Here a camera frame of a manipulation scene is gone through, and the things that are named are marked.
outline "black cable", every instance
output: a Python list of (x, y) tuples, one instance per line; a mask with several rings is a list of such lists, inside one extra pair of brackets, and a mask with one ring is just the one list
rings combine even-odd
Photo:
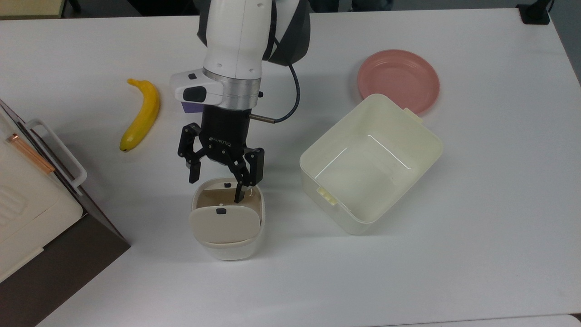
[(298, 79), (298, 77), (296, 77), (296, 72), (292, 66), (291, 60), (288, 58), (286, 53), (284, 53), (284, 51), (282, 50), (281, 44), (277, 41), (277, 38), (273, 37), (272, 39), (274, 40), (274, 44), (277, 45), (277, 48), (281, 49), (282, 57), (286, 61), (287, 65), (289, 65), (290, 73), (292, 74), (292, 78), (295, 80), (295, 86), (296, 86), (295, 105), (292, 107), (292, 109), (289, 111), (289, 113), (287, 113), (284, 117), (279, 118), (279, 119), (275, 119), (274, 123), (276, 124), (276, 123), (280, 123), (282, 121), (287, 120), (288, 117), (292, 116), (292, 114), (295, 113), (295, 110), (296, 110), (296, 108), (298, 108), (299, 102), (300, 102), (300, 85), (299, 85), (299, 79)]
[(284, 51), (281, 48), (280, 43), (278, 42), (278, 40), (274, 37), (274, 35), (272, 33), (271, 33), (271, 36), (272, 36), (272, 39), (274, 40), (274, 43), (277, 45), (277, 49), (278, 48), (281, 49), (282, 57), (286, 61), (286, 64), (289, 66), (290, 73), (292, 74), (292, 78), (295, 80), (295, 86), (296, 86), (296, 100), (295, 100), (295, 105), (292, 107), (292, 109), (284, 117), (281, 117), (279, 119), (273, 119), (273, 118), (269, 118), (269, 117), (259, 116), (259, 115), (255, 115), (253, 113), (250, 114), (250, 118), (251, 119), (260, 120), (262, 122), (276, 124), (276, 123), (280, 123), (280, 122), (283, 122), (283, 121), (287, 120), (288, 117), (292, 116), (292, 114), (295, 113), (296, 108), (299, 107), (299, 102), (300, 102), (300, 85), (299, 85), (299, 78), (296, 76), (296, 72), (295, 72), (295, 69), (292, 66), (291, 60), (287, 57), (286, 53), (284, 53)]

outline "white storage box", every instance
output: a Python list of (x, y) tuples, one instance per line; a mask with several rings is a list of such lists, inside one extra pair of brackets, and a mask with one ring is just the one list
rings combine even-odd
[(304, 191), (339, 226), (362, 234), (442, 154), (442, 142), (408, 109), (373, 94), (300, 157)]
[(218, 178), (203, 183), (192, 201), (189, 222), (196, 240), (220, 260), (253, 255), (264, 239), (264, 197), (260, 188), (234, 203), (237, 181)]

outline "white handle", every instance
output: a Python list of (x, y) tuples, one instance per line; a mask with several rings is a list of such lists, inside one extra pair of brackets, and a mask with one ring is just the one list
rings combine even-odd
[(69, 177), (64, 172), (61, 172), (62, 175), (64, 176), (64, 178), (67, 179), (67, 181), (71, 184), (71, 186), (73, 186), (75, 188), (78, 187), (79, 185), (81, 185), (85, 181), (85, 179), (87, 179), (87, 171), (85, 170), (85, 168), (83, 168), (83, 166), (81, 166), (81, 164), (79, 163), (77, 158), (74, 157), (74, 155), (71, 153), (71, 151), (69, 151), (69, 149), (65, 146), (63, 141), (61, 141), (59, 139), (59, 137), (55, 134), (55, 132), (50, 127), (48, 127), (42, 120), (37, 119), (37, 118), (28, 121), (26, 124), (24, 124), (24, 127), (26, 127), (26, 129), (32, 131), (32, 129), (38, 125), (41, 125), (42, 127), (44, 127), (44, 129), (46, 129), (48, 134), (50, 134), (50, 136), (54, 139), (54, 141), (61, 148), (61, 150), (64, 151), (64, 153), (69, 157), (69, 159), (72, 161), (72, 163), (79, 170), (79, 173), (80, 173), (79, 176), (77, 176), (73, 180), (69, 180)]

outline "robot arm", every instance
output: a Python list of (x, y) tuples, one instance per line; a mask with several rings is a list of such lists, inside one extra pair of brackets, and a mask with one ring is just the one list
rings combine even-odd
[[(170, 80), (177, 100), (204, 105), (201, 127), (184, 126), (178, 147), (190, 183), (199, 179), (203, 156), (234, 174), (235, 202), (261, 181), (264, 150), (247, 147), (246, 136), (256, 117), (251, 111), (260, 97), (262, 60), (285, 64), (305, 55), (310, 34), (306, 6), (307, 0), (212, 0), (209, 7), (200, 6), (198, 36), (208, 47), (203, 68)], [(202, 144), (197, 152), (196, 137)]]

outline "purple object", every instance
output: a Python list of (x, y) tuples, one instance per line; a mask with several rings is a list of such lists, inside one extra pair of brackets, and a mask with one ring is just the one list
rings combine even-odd
[(204, 105), (193, 104), (191, 102), (182, 102), (182, 108), (184, 109), (185, 113), (194, 113), (194, 112), (204, 111)]

